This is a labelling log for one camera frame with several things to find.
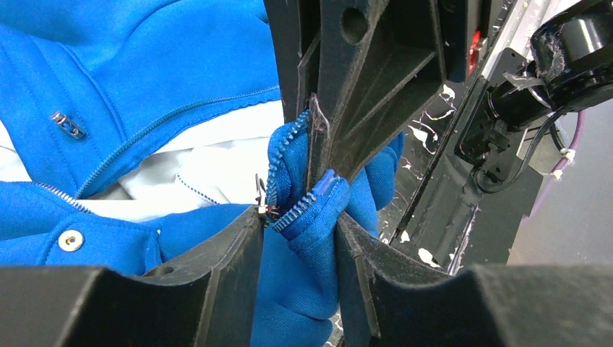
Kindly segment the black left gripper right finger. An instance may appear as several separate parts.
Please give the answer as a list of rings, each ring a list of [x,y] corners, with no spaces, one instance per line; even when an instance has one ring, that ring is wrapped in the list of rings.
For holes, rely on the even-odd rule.
[[[610,266],[475,265],[450,276],[335,230],[347,346],[610,346]]]

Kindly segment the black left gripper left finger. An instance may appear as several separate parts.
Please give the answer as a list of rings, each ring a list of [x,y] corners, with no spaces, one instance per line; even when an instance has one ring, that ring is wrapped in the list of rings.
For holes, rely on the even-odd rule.
[[[263,231],[250,206],[143,276],[104,267],[5,267],[1,344],[248,346]]]

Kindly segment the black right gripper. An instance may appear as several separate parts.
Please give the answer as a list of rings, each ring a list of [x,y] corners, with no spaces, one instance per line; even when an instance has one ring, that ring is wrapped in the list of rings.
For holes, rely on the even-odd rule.
[[[493,41],[501,6],[493,0],[323,1],[307,189],[327,169],[354,180],[440,92],[445,67],[451,82],[470,77]]]

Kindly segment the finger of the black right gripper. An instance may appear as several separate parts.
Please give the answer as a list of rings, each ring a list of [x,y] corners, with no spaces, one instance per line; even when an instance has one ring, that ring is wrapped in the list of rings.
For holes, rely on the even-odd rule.
[[[317,90],[320,65],[320,2],[265,0],[273,37],[285,122],[295,121]]]

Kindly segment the blue zip jacket white lining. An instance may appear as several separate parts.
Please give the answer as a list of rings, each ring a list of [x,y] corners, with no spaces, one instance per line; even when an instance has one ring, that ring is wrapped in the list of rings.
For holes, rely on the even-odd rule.
[[[1,3],[1,266],[143,278],[267,201],[251,346],[323,346],[338,309],[333,226],[371,235],[397,133],[354,183],[303,190],[308,127],[283,123],[261,1]]]

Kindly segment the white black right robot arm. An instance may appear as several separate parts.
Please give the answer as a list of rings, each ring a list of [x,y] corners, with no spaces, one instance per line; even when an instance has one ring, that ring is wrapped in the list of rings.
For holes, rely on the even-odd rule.
[[[477,67],[477,1],[266,1],[286,121],[310,122],[311,189],[333,169],[352,180],[442,90]],[[532,60],[470,106],[456,153],[494,194],[515,182],[509,134],[612,97],[612,3],[579,1],[538,27]]]

